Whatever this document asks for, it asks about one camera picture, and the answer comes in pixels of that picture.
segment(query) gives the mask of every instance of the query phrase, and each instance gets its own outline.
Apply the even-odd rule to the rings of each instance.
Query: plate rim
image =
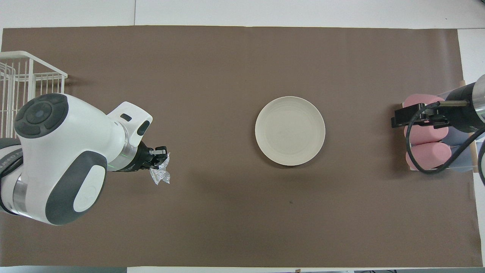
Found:
[[[323,129],[324,129],[324,133],[323,133],[323,140],[322,140],[322,144],[321,144],[321,145],[320,145],[320,147],[318,148],[318,151],[317,151],[317,152],[316,152],[316,153],[315,153],[315,154],[314,154],[314,155],[313,155],[313,156],[312,156],[310,159],[308,159],[307,161],[302,162],[302,163],[298,163],[298,164],[286,164],[286,163],[281,163],[281,162],[278,162],[277,160],[275,160],[275,159],[273,159],[273,158],[269,157],[269,156],[268,156],[268,155],[267,155],[267,154],[266,154],[266,153],[263,151],[263,149],[261,148],[261,144],[260,144],[260,142],[258,141],[258,134],[257,134],[257,132],[256,132],[256,128],[258,127],[258,121],[260,121],[261,113],[262,113],[262,112],[263,112],[263,111],[264,111],[264,110],[265,110],[267,107],[269,107],[269,105],[270,105],[270,104],[274,103],[274,102],[275,102],[275,101],[277,101],[277,100],[284,99],[284,98],[295,98],[295,99],[299,99],[299,100],[303,100],[303,101],[307,102],[309,105],[311,105],[311,106],[312,106],[312,107],[313,107],[313,108],[314,108],[314,109],[317,111],[317,113],[318,113],[318,114],[319,114],[319,116],[320,116],[320,119],[322,120],[322,124],[323,124]],[[254,125],[254,135],[255,135],[255,138],[256,138],[256,143],[258,144],[259,149],[260,149],[260,150],[263,152],[263,154],[264,154],[264,155],[265,155],[265,156],[266,156],[268,159],[270,159],[271,161],[276,162],[276,163],[278,163],[278,164],[280,164],[280,165],[283,165],[283,166],[298,166],[298,165],[305,164],[305,163],[307,163],[308,161],[312,160],[314,157],[316,157],[316,155],[317,155],[317,154],[320,152],[320,150],[322,149],[323,144],[325,143],[325,138],[326,138],[326,126],[325,126],[325,120],[323,119],[323,116],[322,116],[322,114],[320,113],[320,111],[318,110],[318,108],[317,108],[315,105],[313,105],[311,102],[309,102],[309,101],[305,100],[304,98],[300,98],[300,97],[296,97],[296,96],[283,96],[283,97],[279,97],[279,98],[276,98],[276,99],[274,99],[274,100],[272,100],[272,101],[268,102],[268,103],[267,103],[267,104],[266,104],[266,105],[265,105],[265,106],[264,106],[264,107],[263,107],[263,108],[260,110],[260,112],[259,112],[259,114],[258,114],[258,117],[256,118],[255,125]]]

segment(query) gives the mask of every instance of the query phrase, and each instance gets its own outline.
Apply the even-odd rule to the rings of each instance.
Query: black cable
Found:
[[[458,149],[452,154],[452,156],[443,164],[441,165],[439,168],[435,169],[435,170],[425,170],[423,169],[416,161],[416,159],[414,158],[413,156],[413,153],[411,152],[411,143],[410,143],[410,140],[409,140],[409,136],[410,136],[410,133],[411,133],[411,128],[414,124],[414,122],[416,122],[416,120],[418,119],[418,117],[421,115],[421,113],[423,113],[424,111],[426,111],[427,109],[436,109],[438,108],[440,105],[440,102],[434,102],[434,103],[431,103],[431,104],[428,104],[426,105],[425,107],[422,107],[420,110],[418,110],[414,115],[413,117],[411,118],[411,120],[409,121],[409,124],[407,126],[407,130],[406,130],[406,150],[407,150],[407,154],[409,155],[409,159],[411,159],[411,162],[413,162],[414,166],[416,167],[416,169],[418,169],[420,172],[423,172],[425,174],[434,174],[434,173],[439,173],[443,170],[445,170],[446,168],[448,168],[451,163],[453,163],[453,161],[455,161],[459,156],[460,154],[474,141],[476,140],[481,134],[485,133],[485,127],[484,128],[481,128],[479,129],[478,131],[476,131],[472,136],[470,136],[469,138],[467,138],[467,140],[460,145],[460,147],[458,147]]]

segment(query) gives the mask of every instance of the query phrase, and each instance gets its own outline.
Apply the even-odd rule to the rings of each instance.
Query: white floor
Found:
[[[485,74],[485,4],[479,0],[0,0],[0,46],[3,28],[128,25],[459,29],[465,81],[472,83]],[[474,177],[474,181],[485,256],[485,187],[479,177]],[[129,272],[140,270],[159,273],[188,269],[130,268]],[[192,268],[192,272],[196,271],[252,273],[294,269]]]

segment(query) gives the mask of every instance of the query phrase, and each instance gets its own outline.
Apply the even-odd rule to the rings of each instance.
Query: wire basket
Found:
[[[29,100],[64,93],[67,74],[25,51],[0,52],[0,137],[17,137],[14,118]]]

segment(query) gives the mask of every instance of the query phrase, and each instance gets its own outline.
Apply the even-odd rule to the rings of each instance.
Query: rolled pink towel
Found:
[[[418,103],[430,104],[434,102],[442,102],[444,99],[428,94],[413,94],[404,100],[403,107],[408,107]]]
[[[404,137],[406,137],[407,126],[404,127]],[[414,125],[409,135],[411,145],[419,145],[430,142],[437,142],[448,134],[448,127],[435,129],[432,126]]]
[[[442,142],[425,143],[411,147],[416,162],[425,170],[435,168],[452,156],[448,145]],[[413,170],[417,170],[406,153],[406,162]]]

